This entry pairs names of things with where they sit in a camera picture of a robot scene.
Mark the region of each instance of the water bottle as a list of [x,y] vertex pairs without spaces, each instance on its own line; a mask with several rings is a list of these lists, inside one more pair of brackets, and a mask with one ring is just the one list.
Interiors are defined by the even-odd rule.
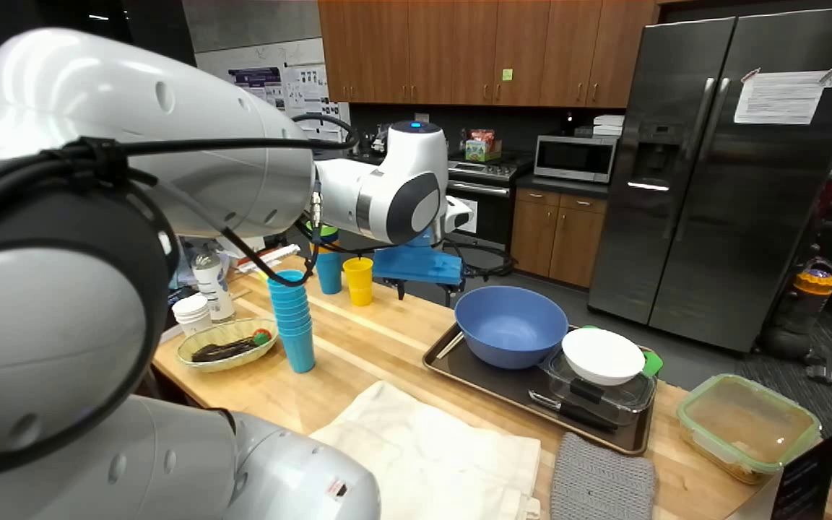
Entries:
[[210,303],[210,320],[226,320],[235,315],[235,300],[221,284],[221,261],[210,255],[199,255],[195,261],[195,280],[196,289],[208,299]]

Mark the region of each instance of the yellow cup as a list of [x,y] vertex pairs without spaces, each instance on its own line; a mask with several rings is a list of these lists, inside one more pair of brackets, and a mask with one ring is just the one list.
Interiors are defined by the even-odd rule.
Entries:
[[349,258],[340,263],[340,273],[348,274],[353,306],[369,306],[374,303],[374,261]]

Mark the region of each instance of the white plate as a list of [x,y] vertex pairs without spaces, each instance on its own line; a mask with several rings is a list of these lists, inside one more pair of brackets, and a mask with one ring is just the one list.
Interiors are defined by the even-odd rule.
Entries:
[[628,385],[645,371],[645,352],[629,339],[606,330],[567,333],[561,348],[572,372],[598,387]]
[[[249,339],[255,330],[265,330],[270,342],[258,343],[239,355],[221,358],[221,362],[195,362],[190,358],[196,349],[203,349],[208,343],[232,343],[232,342]],[[275,333],[275,325],[270,325],[270,320],[223,320],[223,325],[210,325],[210,330],[206,330],[206,333],[184,339],[180,348],[180,358],[190,371],[221,372],[221,371],[235,371],[235,368],[244,368],[244,364],[264,358],[275,348],[275,342],[278,342],[278,333]]]

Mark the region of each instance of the refrigerator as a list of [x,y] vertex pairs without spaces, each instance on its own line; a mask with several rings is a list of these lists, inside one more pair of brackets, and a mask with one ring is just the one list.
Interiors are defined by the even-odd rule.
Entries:
[[832,172],[832,10],[647,26],[590,310],[749,352]]

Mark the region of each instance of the food container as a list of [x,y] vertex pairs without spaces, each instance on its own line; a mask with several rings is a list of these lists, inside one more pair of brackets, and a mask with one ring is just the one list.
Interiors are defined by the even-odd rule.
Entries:
[[206,294],[182,299],[173,303],[173,315],[187,339],[199,335],[210,328],[210,300]]
[[496,130],[478,128],[472,130],[472,138],[465,143],[465,160],[468,161],[495,161],[502,154],[502,143],[496,138]]
[[677,416],[691,445],[751,486],[821,443],[817,416],[733,372],[702,382]]
[[[255,348],[249,348],[247,352],[216,358],[216,362],[196,362],[195,358],[199,349],[206,349],[210,343],[226,348],[235,342],[252,342],[255,333],[260,333],[260,330],[265,330],[270,342],[255,342]],[[182,342],[180,362],[190,371],[199,371],[199,372],[235,371],[235,368],[244,368],[244,364],[264,358],[275,348],[275,342],[278,342],[275,325],[265,325],[265,320],[215,325],[210,330]]]

